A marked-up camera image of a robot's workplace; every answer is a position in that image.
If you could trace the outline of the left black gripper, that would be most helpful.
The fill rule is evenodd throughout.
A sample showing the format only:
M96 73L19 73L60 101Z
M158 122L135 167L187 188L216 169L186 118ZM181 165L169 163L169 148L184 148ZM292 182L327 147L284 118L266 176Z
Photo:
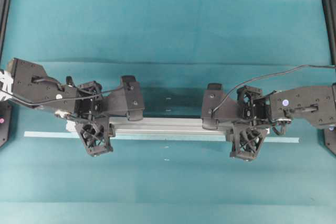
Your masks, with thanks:
M96 81L75 86L71 79L66 84L54 80L57 87L54 103L55 116L76 123L75 129L87 153L96 157L113 152L110 138L114 137L114 126L110 124L108 115L102 112L102 101L110 92L102 91L101 84Z

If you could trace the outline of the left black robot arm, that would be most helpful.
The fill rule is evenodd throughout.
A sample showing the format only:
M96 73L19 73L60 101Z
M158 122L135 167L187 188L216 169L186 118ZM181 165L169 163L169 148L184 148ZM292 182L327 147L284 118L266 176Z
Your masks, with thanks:
M48 111L74 123L90 156L113 151L110 139L115 130L102 110L104 99L102 86L96 81L77 86L67 76L62 84L33 62L14 58L1 70L1 102Z

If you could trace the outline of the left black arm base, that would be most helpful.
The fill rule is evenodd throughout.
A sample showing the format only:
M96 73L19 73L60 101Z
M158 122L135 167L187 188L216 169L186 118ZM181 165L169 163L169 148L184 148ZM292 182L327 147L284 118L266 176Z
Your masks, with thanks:
M8 101L1 102L0 147L8 141L12 109L13 107Z

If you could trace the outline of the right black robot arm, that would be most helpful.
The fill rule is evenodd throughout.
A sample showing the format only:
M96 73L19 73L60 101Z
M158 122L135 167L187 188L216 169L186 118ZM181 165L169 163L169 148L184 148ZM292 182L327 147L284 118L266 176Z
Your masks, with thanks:
M306 86L263 95L260 89L237 90L238 119L228 131L231 158L254 160L269 130L286 133L294 119L304 119L324 131L324 145L335 153L335 85Z

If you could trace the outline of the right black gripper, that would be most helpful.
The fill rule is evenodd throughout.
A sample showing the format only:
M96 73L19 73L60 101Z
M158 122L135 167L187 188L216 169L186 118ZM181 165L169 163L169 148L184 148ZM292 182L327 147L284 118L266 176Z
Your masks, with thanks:
M252 126L273 126L270 111L270 96L273 93L264 95L262 92L259 88L243 86L237 90L236 100L227 97L220 107L221 123L243 123L234 124L228 135L232 143L231 158L253 161L259 154L268 130Z

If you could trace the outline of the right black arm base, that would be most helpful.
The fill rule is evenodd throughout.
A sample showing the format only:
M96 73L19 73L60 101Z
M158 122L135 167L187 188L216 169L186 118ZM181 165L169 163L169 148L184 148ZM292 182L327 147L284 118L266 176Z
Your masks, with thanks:
M323 130L324 144L327 149L336 155L336 131L335 126Z

